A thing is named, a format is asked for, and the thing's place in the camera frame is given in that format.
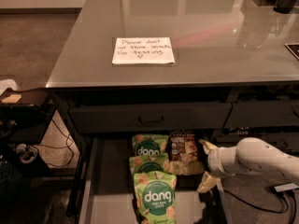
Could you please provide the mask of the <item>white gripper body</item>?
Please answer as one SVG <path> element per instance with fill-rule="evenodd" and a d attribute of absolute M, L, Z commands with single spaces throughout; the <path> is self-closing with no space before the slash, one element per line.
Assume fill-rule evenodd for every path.
<path fill-rule="evenodd" d="M 219 178 L 239 174 L 242 171 L 235 147 L 217 147 L 211 150 L 207 157 L 207 166 L 210 173 Z"/>

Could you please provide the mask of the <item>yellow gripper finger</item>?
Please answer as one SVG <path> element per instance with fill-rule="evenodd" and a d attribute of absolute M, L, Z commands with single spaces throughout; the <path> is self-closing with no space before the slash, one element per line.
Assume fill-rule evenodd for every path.
<path fill-rule="evenodd" d="M 203 150 L 204 152 L 209 155 L 210 152 L 214 149 L 217 149 L 218 147 L 215 146 L 214 144 L 208 142 L 207 140 L 204 140 L 204 139 L 200 139 L 199 140 L 199 143 L 203 146 Z"/>
<path fill-rule="evenodd" d="M 201 182 L 197 188 L 199 193 L 207 193 L 212 190 L 220 179 L 209 172 L 204 172 Z"/>

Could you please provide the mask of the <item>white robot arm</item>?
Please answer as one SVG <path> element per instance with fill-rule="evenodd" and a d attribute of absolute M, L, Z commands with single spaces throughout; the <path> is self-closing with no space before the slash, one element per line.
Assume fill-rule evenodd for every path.
<path fill-rule="evenodd" d="M 243 175 L 279 175 L 299 185 L 299 158 L 284 153 L 255 137 L 241 139 L 233 147 L 217 147 L 200 139 L 207 168 L 197 188 L 199 193 L 213 189 L 221 178 Z"/>

